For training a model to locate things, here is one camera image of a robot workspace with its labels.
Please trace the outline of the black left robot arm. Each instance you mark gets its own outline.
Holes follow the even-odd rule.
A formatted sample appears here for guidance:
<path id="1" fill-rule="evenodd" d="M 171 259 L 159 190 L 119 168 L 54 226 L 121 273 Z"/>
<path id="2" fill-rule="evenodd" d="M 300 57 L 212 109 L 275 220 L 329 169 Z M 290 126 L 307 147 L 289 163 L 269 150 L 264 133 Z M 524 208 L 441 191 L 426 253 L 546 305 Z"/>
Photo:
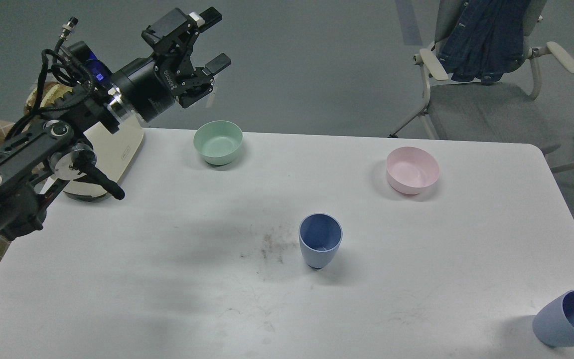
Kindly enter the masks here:
<path id="1" fill-rule="evenodd" d="M 70 18 L 55 47 L 41 53 L 31 109 L 0 144 L 0 234 L 12 241 L 43 229 L 46 210 L 71 181 L 125 198 L 97 167 L 85 132 L 102 124 L 114 134 L 130 116 L 149 122 L 175 103 L 187 108 L 212 93 L 230 57 L 194 66 L 191 55 L 200 34 L 221 20 L 214 7 L 201 13 L 176 7 L 142 31 L 150 56 L 110 71 L 84 41 L 65 45 L 78 22 Z"/>

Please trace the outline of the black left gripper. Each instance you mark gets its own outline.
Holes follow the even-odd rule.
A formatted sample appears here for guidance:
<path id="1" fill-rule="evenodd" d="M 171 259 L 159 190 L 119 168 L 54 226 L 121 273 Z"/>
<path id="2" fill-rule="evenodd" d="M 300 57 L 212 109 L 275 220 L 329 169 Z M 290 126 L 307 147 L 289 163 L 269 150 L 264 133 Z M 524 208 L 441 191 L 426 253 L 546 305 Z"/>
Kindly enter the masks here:
<path id="1" fill-rule="evenodd" d="M 214 78 L 232 60 L 221 53 L 204 66 L 193 66 L 191 53 L 198 36 L 222 20 L 214 7 L 201 13 L 170 10 L 142 31 L 153 53 L 123 66 L 110 80 L 144 121 L 164 113 L 173 104 L 188 108 L 213 91 Z"/>

